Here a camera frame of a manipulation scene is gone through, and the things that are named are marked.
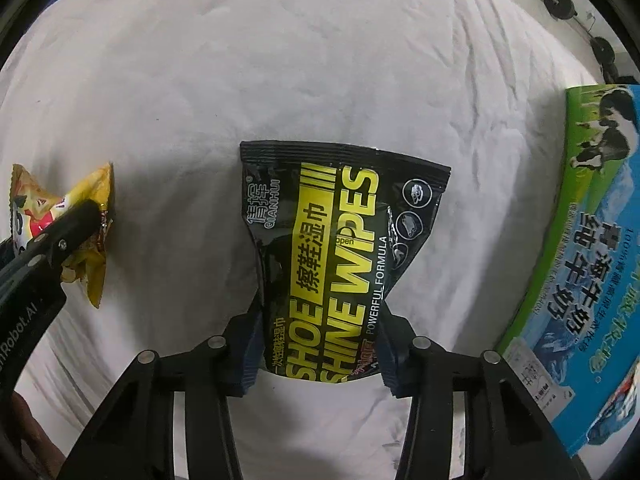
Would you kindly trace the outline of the black shoe wipes pack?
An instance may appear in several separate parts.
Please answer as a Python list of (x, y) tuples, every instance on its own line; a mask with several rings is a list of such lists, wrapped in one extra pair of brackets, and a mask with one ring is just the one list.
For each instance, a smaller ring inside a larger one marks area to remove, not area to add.
[(244, 141), (271, 373), (338, 384), (378, 371), (378, 320), (430, 236), (451, 170), (364, 146)]

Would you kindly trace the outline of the barbell on floor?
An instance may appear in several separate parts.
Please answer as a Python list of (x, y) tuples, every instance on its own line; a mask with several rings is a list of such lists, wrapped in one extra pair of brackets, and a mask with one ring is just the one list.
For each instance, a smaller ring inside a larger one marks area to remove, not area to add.
[(552, 18), (578, 26), (578, 29), (586, 35), (591, 51), (600, 66), (604, 82), (616, 84), (620, 79), (620, 74), (615, 65), (616, 55), (612, 44), (605, 38), (594, 36), (590, 32), (588, 27), (578, 18), (573, 0), (542, 0), (542, 2)]

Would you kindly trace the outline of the grey table cloth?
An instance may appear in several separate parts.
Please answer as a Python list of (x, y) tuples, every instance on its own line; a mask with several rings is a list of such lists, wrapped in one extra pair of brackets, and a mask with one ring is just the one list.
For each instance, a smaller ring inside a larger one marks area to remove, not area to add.
[(492, 347), (552, 215), (565, 90), (593, 83), (511, 0), (58, 0), (1, 73), (1, 175), (63, 194), (111, 162), (115, 220), (99, 307), (66, 287), (18, 392), (68, 452), (140, 351), (188, 351), (247, 309), (244, 140), (449, 166), (388, 302), (447, 349)]

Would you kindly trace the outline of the yellow snack packet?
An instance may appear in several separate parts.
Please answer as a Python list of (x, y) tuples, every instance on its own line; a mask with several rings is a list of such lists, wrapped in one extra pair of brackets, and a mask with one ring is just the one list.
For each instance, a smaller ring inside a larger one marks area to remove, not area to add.
[(93, 307), (100, 306), (106, 273), (106, 237), (113, 222), (110, 209), (114, 202), (114, 170), (105, 164), (80, 180), (63, 196), (40, 186), (22, 165), (12, 167), (9, 190), (11, 243), (14, 255), (24, 252), (29, 242), (45, 228), (84, 200), (99, 206), (101, 226), (63, 262), (62, 281), (80, 281)]

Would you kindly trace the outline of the open cardboard box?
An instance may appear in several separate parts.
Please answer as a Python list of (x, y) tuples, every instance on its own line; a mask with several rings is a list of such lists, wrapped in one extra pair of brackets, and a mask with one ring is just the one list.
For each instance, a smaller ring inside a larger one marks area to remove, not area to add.
[(567, 452), (602, 445), (639, 404), (639, 88), (566, 92), (560, 192), (498, 350)]

